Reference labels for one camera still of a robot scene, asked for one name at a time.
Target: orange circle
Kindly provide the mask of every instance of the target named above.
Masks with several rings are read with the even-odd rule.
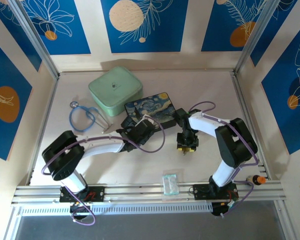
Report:
[[[256,181],[258,182],[258,183],[260,183],[260,184],[265,184],[266,183],[266,178],[264,177],[264,176],[258,176],[257,178],[256,178]]]
[[[44,33],[44,35],[47,39],[49,39],[51,41],[54,41],[57,39],[57,34],[54,31],[48,30]]]
[[[255,25],[254,21],[250,21],[238,26],[230,36],[230,44],[236,48],[244,47]]]
[[[6,123],[13,123],[18,117],[19,110],[20,101],[17,92],[9,86],[0,87],[0,119]]]
[[[296,109],[298,107],[298,98],[297,96],[295,95],[291,95],[289,98],[288,98],[288,107],[290,109]]]

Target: mint green box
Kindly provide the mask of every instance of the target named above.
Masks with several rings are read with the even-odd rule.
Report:
[[[113,117],[125,110],[125,104],[141,99],[143,85],[128,69],[116,66],[89,84],[95,102]]]

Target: white wall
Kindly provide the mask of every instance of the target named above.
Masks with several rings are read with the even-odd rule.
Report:
[[[91,54],[51,57],[60,72],[110,70],[118,65],[129,70],[234,68],[240,51],[201,52],[214,1],[188,1],[181,52],[113,54],[101,1],[75,0]]]
[[[16,186],[25,184],[55,81],[44,65],[39,72],[35,70],[1,21],[0,48],[32,85],[32,93],[17,130],[9,160],[0,159],[0,240],[2,240],[10,218],[10,205]]]
[[[288,211],[298,231],[298,239],[300,239],[300,150],[289,155],[261,82],[299,30],[300,0],[295,4],[256,68],[249,59],[239,74],[245,98],[253,112],[253,121],[258,125],[266,160],[274,173],[272,177],[281,180],[287,196]]]

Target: white table surface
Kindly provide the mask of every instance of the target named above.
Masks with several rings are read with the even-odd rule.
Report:
[[[227,71],[149,70],[133,73],[143,84],[144,97],[167,92],[174,107],[185,110],[201,101],[213,101],[217,107],[209,112],[210,115],[223,119],[243,117],[231,75]],[[72,129],[69,123],[71,101],[100,109],[89,92],[88,84],[102,74],[103,72],[61,74],[32,175],[32,186],[60,185],[60,182],[53,181],[51,176],[41,174],[45,164],[41,153],[62,132]],[[208,107],[210,105],[198,106],[199,109]],[[114,124],[106,133],[121,128],[120,124],[126,116],[126,112],[123,112],[116,117],[107,117]],[[84,128],[88,123],[84,111],[78,110],[74,113],[73,120],[78,128]],[[74,133],[78,139],[82,139],[100,135],[101,131],[101,127],[95,124],[85,133]],[[201,132],[198,134],[197,151],[183,155],[176,149],[177,133],[181,132],[181,128],[176,125],[166,129],[165,132],[166,143],[157,153],[149,154],[135,149],[129,153],[99,154],[82,159],[76,169],[88,184],[161,183],[165,173],[176,173],[179,182],[207,181],[221,162],[217,140]],[[162,133],[157,132],[143,147],[154,150],[161,142]],[[237,175],[236,180],[245,180],[247,176],[259,173],[258,166],[245,167]]]

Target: vent slot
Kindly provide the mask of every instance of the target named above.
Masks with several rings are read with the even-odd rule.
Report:
[[[93,205],[95,215],[120,214],[174,214],[174,213],[208,213],[213,211],[210,202],[200,203],[158,203],[158,204],[102,204]],[[70,214],[70,208],[64,207],[24,207],[23,216],[65,216]]]

